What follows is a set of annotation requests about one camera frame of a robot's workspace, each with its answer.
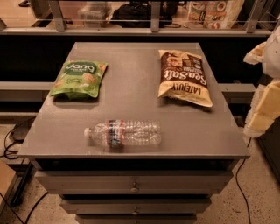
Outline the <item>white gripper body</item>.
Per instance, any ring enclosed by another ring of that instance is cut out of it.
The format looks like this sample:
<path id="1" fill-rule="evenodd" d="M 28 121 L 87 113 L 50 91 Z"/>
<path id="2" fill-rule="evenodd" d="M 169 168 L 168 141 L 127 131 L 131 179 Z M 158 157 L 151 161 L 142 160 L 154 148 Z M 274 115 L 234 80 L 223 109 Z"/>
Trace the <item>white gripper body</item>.
<path id="1" fill-rule="evenodd" d="M 262 42 L 261 44 L 257 45 L 254 49 L 252 49 L 245 55 L 243 61 L 250 65 L 256 65 L 258 63 L 261 63 L 263 60 L 263 49 L 265 45 L 265 42 Z"/>

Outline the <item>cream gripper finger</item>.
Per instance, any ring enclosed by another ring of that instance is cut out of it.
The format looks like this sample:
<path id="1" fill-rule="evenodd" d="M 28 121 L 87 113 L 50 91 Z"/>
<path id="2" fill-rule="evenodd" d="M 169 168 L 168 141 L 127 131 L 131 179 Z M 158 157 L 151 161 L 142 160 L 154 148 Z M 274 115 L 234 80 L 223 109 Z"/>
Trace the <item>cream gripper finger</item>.
<path id="1" fill-rule="evenodd" d="M 256 112 L 267 117 L 280 116 L 280 82 L 271 82 L 265 87 Z"/>
<path id="2" fill-rule="evenodd" d="M 248 126 L 255 131 L 265 132 L 274 120 L 266 115 L 250 113 L 248 119 Z"/>

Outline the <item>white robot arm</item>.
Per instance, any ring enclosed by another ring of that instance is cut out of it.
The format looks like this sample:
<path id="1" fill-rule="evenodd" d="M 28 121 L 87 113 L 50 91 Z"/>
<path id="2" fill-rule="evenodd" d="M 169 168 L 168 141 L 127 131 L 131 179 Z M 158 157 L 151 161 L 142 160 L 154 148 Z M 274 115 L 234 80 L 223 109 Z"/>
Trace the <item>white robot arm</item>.
<path id="1" fill-rule="evenodd" d="M 280 116 L 280 26 L 243 61 L 251 65 L 261 63 L 262 72 L 272 79 L 267 85 L 258 85 L 245 120 L 244 134 L 259 137 Z"/>

